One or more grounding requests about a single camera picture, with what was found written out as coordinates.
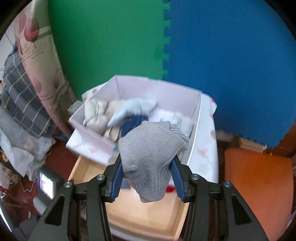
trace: curtain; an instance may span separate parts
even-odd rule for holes
[[[72,131],[67,109],[76,97],[59,62],[49,25],[48,0],[33,0],[16,17],[15,39],[36,95],[57,127],[69,138]]]

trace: wall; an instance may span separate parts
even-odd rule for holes
[[[15,43],[15,32],[14,32],[14,21],[9,26],[6,34],[0,40],[0,68],[4,66],[4,62],[8,54],[13,49],[13,44]]]
[[[162,0],[49,0],[49,20],[76,96],[116,74],[162,79]]]

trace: gray sock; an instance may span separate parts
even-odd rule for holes
[[[173,132],[175,135],[177,135],[178,137],[182,138],[183,141],[186,143],[186,147],[184,150],[180,150],[180,151],[185,151],[188,149],[189,147],[189,139],[187,136],[185,136],[185,134],[179,129],[179,127],[177,127],[176,125],[170,125],[170,131]]]
[[[170,179],[170,163],[188,143],[170,131],[170,123],[143,121],[118,142],[123,175],[142,202],[164,197]]]

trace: wooden drawer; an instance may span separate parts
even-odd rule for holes
[[[79,156],[69,180],[88,182],[102,174],[105,166]],[[142,203],[133,188],[121,189],[113,203],[106,203],[110,227],[118,227],[148,240],[178,240],[188,210],[176,192],[166,193],[157,202]]]

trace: metal screw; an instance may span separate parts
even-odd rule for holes
[[[96,179],[101,181],[101,180],[104,180],[105,176],[103,174],[100,174],[100,175],[97,175],[96,176]]]
[[[231,183],[229,181],[226,181],[223,183],[225,187],[229,188],[231,187]]]
[[[198,174],[192,174],[192,175],[191,175],[191,178],[192,178],[193,180],[198,180],[198,179],[200,178],[200,175],[198,175]]]
[[[69,188],[70,186],[72,186],[72,182],[65,182],[64,186],[65,188]]]

